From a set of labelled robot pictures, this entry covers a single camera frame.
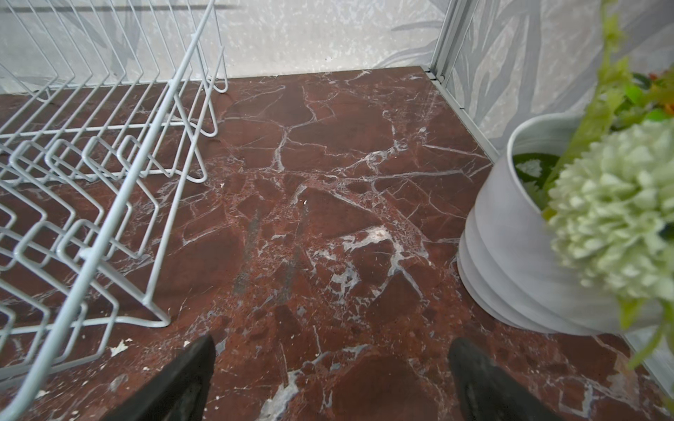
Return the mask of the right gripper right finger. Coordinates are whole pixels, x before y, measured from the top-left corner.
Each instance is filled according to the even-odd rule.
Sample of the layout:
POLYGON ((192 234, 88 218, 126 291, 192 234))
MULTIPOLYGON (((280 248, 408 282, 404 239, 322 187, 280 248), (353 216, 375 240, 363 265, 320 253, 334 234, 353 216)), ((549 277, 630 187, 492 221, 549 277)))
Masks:
POLYGON ((465 420, 561 419, 467 338, 452 342, 448 360, 465 420))

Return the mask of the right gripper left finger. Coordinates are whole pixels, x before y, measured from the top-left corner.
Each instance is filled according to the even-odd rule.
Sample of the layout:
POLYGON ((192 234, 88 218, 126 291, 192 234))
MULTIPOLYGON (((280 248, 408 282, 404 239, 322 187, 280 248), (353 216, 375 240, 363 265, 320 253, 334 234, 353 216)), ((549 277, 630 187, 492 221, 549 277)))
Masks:
POLYGON ((201 420, 215 368, 213 338, 193 341, 105 420, 201 420))

